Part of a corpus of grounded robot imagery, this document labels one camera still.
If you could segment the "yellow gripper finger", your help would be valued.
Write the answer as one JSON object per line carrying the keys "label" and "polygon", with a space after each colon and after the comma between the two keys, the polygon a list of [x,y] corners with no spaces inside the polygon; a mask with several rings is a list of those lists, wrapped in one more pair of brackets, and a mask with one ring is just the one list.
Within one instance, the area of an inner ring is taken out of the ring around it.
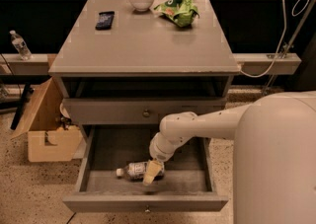
{"label": "yellow gripper finger", "polygon": [[163,171],[163,164],[157,160],[149,160],[146,166],[146,171],[143,176],[143,183],[149,186],[154,179]]}

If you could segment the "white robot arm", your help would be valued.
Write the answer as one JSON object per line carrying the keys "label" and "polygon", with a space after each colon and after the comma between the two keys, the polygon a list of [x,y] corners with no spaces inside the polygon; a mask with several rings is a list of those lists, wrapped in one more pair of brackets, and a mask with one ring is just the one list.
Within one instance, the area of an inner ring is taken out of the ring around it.
{"label": "white robot arm", "polygon": [[194,137],[234,142],[234,224],[316,224],[316,92],[284,92],[220,112],[165,116],[149,145],[168,161]]}

